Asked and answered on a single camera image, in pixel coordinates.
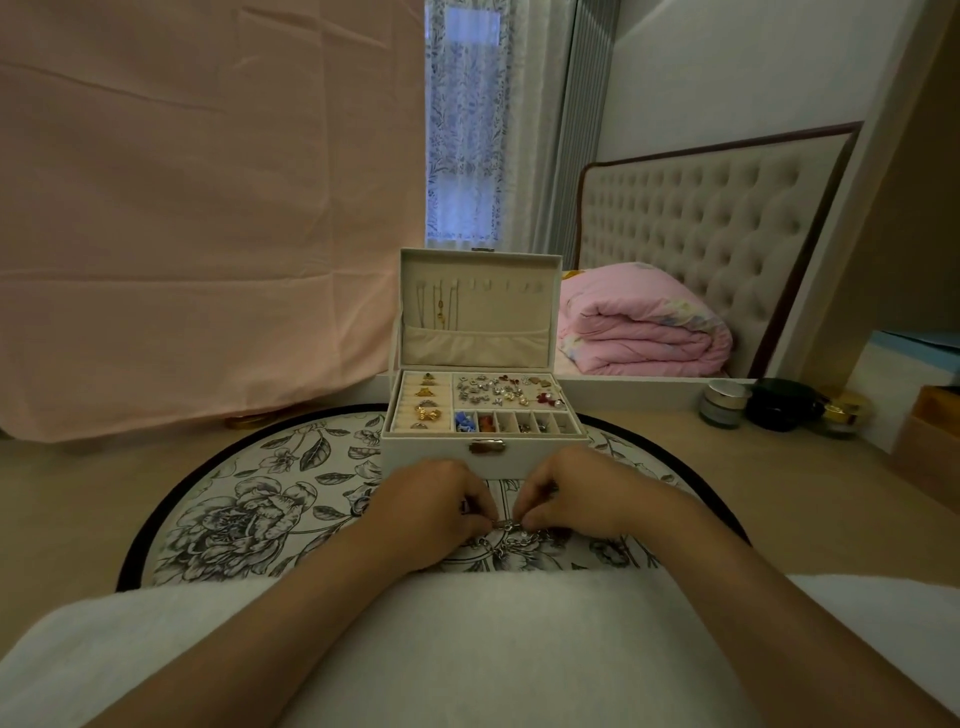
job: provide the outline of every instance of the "pink curtain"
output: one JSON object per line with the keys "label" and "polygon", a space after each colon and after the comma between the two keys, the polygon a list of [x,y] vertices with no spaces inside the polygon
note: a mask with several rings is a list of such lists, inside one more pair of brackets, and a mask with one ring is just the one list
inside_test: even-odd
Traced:
{"label": "pink curtain", "polygon": [[386,368],[422,0],[0,0],[0,427],[57,441]]}

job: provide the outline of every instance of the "jewelry box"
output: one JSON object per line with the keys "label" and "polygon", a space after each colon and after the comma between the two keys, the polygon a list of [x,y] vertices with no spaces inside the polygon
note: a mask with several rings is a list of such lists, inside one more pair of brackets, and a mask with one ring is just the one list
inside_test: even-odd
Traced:
{"label": "jewelry box", "polygon": [[484,479],[523,478],[589,443],[552,374],[561,268],[558,255],[400,251],[387,474],[454,458]]}

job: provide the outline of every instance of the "cream jar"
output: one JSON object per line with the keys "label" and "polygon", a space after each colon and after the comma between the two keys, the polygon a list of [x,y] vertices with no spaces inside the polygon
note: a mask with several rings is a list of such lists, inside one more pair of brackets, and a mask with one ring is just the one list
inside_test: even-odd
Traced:
{"label": "cream jar", "polygon": [[731,379],[714,379],[700,397],[700,419],[708,425],[737,429],[750,399],[750,389]]}

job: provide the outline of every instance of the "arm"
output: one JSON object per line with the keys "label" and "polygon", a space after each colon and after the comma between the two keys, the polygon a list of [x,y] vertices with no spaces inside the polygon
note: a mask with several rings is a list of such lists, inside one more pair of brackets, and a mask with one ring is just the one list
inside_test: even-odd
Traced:
{"label": "arm", "polygon": [[[462,515],[465,498],[483,515]],[[487,486],[463,463],[424,461],[397,471],[357,523],[87,728],[273,725],[374,599],[410,571],[489,533],[496,518]]]}
{"label": "arm", "polygon": [[607,455],[557,452],[524,484],[514,518],[650,547],[771,726],[960,726],[702,503]]}

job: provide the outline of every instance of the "jewelry box lid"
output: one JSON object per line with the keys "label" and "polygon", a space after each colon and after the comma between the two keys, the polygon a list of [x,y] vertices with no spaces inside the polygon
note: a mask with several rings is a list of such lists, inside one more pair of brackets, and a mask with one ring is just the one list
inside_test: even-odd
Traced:
{"label": "jewelry box lid", "polygon": [[552,372],[559,255],[400,250],[391,369]]}

